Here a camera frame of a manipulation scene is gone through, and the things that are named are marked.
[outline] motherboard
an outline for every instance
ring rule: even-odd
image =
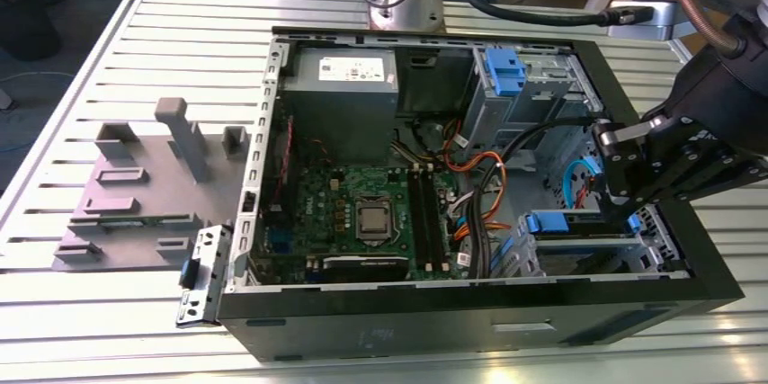
[[[298,175],[293,226],[267,227],[274,283],[459,279],[450,257],[451,173],[323,166]]]

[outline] metal plate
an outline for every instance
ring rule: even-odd
[[[681,64],[662,42],[499,22],[457,3],[445,15],[450,32],[594,40],[634,108],[666,97]],[[223,124],[253,129],[270,26],[363,28],[365,17],[359,0],[121,3],[0,199],[0,380],[645,383],[647,371],[662,371],[663,382],[768,380],[768,183],[693,203],[746,298],[609,346],[258,364],[221,328],[174,329],[177,272],[46,271],[102,122],[129,119],[137,134],[165,134],[153,105],[159,95],[182,95],[203,133]]]

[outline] connector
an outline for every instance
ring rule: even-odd
[[[626,26],[649,22],[653,19],[653,14],[654,9],[650,6],[617,6],[607,8],[599,13],[605,21],[598,26]]]

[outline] metal bracket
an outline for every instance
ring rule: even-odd
[[[181,301],[175,327],[218,326],[215,314],[223,288],[231,229],[225,225],[203,228],[197,233],[191,257],[181,269]]]

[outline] blue plastic latch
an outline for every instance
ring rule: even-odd
[[[637,217],[635,214],[631,214],[631,216],[629,216],[629,218],[626,219],[626,224],[629,225],[629,231],[631,232],[631,234],[637,234],[642,226],[639,224],[639,218]]]
[[[569,231],[565,215],[558,211],[541,211],[533,214],[538,222],[539,232],[566,233]]]
[[[495,268],[495,266],[498,265],[498,261],[501,260],[501,258],[503,258],[503,255],[506,254],[513,245],[514,245],[514,237],[509,236],[509,238],[503,242],[503,245],[501,245],[501,248],[497,249],[495,253],[493,254],[493,258],[490,259],[490,270]]]
[[[486,49],[485,65],[497,96],[517,96],[525,86],[525,65],[513,49]]]
[[[597,158],[594,156],[587,156],[583,158],[583,163],[589,166],[589,171],[593,175],[602,173],[602,167],[597,164]]]
[[[534,234],[538,231],[541,231],[541,227],[538,227],[538,221],[535,220],[535,216],[527,215],[525,217],[525,223],[527,224],[527,232],[530,234]]]

